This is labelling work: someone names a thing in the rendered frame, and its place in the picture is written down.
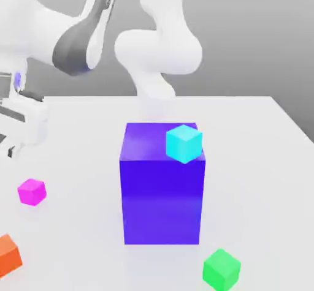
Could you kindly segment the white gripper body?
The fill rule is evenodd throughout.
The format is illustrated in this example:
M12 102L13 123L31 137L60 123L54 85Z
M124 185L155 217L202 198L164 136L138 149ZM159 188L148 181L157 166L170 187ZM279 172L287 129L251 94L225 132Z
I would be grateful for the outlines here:
M14 143L38 145L47 134L48 106L27 97L12 97L0 103L0 134Z

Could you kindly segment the small magenta cube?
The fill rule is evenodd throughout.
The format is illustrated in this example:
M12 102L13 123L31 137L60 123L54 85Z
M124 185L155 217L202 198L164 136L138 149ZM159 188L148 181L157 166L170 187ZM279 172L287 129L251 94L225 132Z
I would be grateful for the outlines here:
M38 205L47 196L45 183L40 180L28 179L17 190L20 201L30 206Z

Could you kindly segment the small orange cube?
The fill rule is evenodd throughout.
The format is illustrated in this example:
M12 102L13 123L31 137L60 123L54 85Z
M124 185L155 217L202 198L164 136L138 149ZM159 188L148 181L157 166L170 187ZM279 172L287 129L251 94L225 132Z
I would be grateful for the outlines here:
M23 264L18 246L8 234L0 236L0 278Z

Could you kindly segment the small cyan cube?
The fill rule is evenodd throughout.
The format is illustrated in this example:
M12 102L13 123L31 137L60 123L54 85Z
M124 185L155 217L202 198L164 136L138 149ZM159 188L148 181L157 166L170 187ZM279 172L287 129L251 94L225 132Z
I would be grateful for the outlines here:
M166 132L166 155L183 164L202 154L203 133L182 124Z

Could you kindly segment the small green cube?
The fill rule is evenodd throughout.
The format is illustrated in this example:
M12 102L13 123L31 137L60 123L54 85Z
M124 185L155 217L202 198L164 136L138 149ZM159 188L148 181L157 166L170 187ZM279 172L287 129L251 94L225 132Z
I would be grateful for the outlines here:
M241 262L219 248L205 259L202 279L215 291L229 291L239 280Z

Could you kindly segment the large purple box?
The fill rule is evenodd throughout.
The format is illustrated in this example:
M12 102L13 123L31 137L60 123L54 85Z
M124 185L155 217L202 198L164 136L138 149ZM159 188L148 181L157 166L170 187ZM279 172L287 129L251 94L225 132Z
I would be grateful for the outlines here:
M181 125L126 125L120 154L125 244L199 243L206 160L203 150L187 164L166 155L166 132Z

